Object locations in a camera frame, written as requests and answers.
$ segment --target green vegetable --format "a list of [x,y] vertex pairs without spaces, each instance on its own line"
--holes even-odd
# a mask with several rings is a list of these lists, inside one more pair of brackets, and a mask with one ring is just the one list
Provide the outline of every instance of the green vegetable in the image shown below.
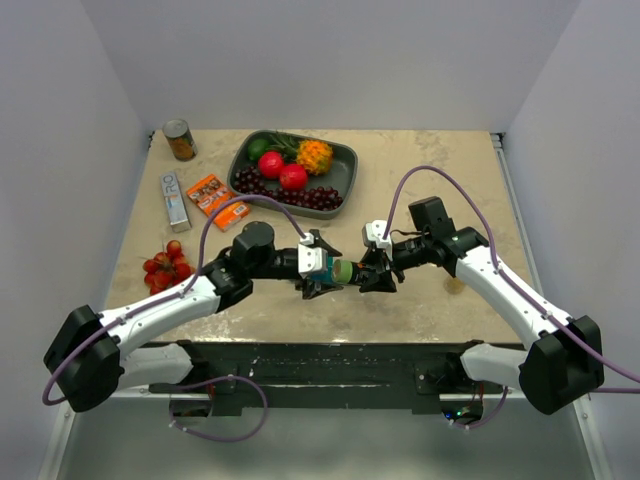
[[267,151],[271,148],[271,143],[269,140],[265,138],[256,138],[249,144],[249,148],[247,149],[247,153],[249,154],[249,160],[252,162],[257,162],[260,160],[260,157],[267,153]]

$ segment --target orange packet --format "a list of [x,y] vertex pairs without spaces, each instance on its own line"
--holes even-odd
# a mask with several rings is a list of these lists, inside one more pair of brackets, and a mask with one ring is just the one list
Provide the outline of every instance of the orange packet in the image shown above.
[[[188,189],[187,196],[207,216],[211,215],[220,204],[234,197],[227,186],[213,174],[208,175]],[[249,206],[244,202],[237,202],[222,210],[213,220],[213,223],[225,232],[229,227],[238,223],[242,217],[246,217],[248,214]]]

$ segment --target gray wall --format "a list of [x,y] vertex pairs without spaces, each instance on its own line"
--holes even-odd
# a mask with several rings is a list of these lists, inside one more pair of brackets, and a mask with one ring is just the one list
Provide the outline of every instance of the gray wall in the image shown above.
[[0,477],[38,474],[56,409],[42,356],[101,306],[145,147],[77,0],[0,7]]
[[147,126],[503,131],[578,0],[82,0]]
[[[640,372],[640,3],[583,0],[507,133],[546,294]],[[607,371],[606,384],[631,385]],[[594,396],[616,478],[638,478],[638,396]]]

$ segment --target table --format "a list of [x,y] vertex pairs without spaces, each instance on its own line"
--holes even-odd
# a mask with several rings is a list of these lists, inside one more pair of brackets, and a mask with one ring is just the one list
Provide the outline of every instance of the table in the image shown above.
[[[366,222],[386,219],[395,188],[410,168],[429,164],[446,170],[467,190],[491,225],[498,253],[529,281],[516,223],[487,132],[289,130],[352,147],[359,158],[353,194],[343,212],[332,220],[298,217],[304,230],[319,228],[344,258],[359,260],[364,253],[361,229]],[[249,130],[194,130],[198,155],[190,162],[175,160],[160,131],[151,142],[135,204],[129,219],[109,292],[114,308],[148,296],[142,263],[170,239],[180,240],[195,264],[204,214],[185,200],[193,228],[173,233],[160,189],[160,175],[175,171],[184,191],[209,173],[226,179],[234,154]],[[480,221],[460,194],[432,172],[418,172],[407,181],[393,227],[412,230],[408,203],[440,196],[457,228]],[[222,233],[213,227],[206,255],[211,260],[231,244],[251,220],[270,223],[276,248],[295,246],[297,234],[286,218],[253,207],[242,222]],[[286,281],[256,280],[254,293],[218,315],[182,325],[159,340],[261,342],[465,342],[482,339],[510,342],[517,338],[508,325],[469,287],[455,288],[443,269],[430,266],[409,270],[395,294],[360,294],[357,288],[302,301]]]

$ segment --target tray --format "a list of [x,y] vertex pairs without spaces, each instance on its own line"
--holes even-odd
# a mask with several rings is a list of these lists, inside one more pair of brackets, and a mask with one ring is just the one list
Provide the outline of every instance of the tray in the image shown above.
[[[275,133],[276,132],[274,130],[258,130],[256,132],[253,132],[245,139],[242,146],[238,149],[238,152],[233,159],[233,163],[231,164],[231,168],[229,168],[229,174],[227,176],[227,185],[235,195],[242,195],[242,193],[233,188],[233,179],[236,172],[243,169],[244,167],[247,167],[249,165],[256,165],[257,163],[249,160],[249,156],[247,154],[249,144],[257,138],[266,138],[267,140],[269,140],[270,136],[274,135]],[[298,140],[321,140],[313,137],[305,137],[303,135],[294,135],[290,133],[287,133],[287,135]],[[309,175],[309,183],[307,183],[307,186],[305,188],[309,190],[310,188],[317,188],[320,186],[333,187],[338,190],[338,193],[342,197],[342,205],[340,205],[335,210],[323,212],[319,210],[313,210],[311,208],[298,207],[296,205],[289,205],[279,202],[280,205],[283,205],[289,212],[294,215],[318,219],[334,218],[340,214],[344,206],[347,204],[349,197],[351,196],[351,191],[353,190],[353,185],[356,180],[356,173],[358,172],[358,156],[356,155],[356,152],[354,152],[353,149],[347,147],[346,145],[342,145],[340,143],[329,142],[327,140],[322,141],[329,144],[333,149],[333,163],[331,165],[331,169],[324,175]],[[264,179],[264,182],[269,190],[273,190],[280,186],[278,180]],[[251,204],[259,205],[270,210],[276,209],[273,204],[261,202],[259,200],[251,202]]]

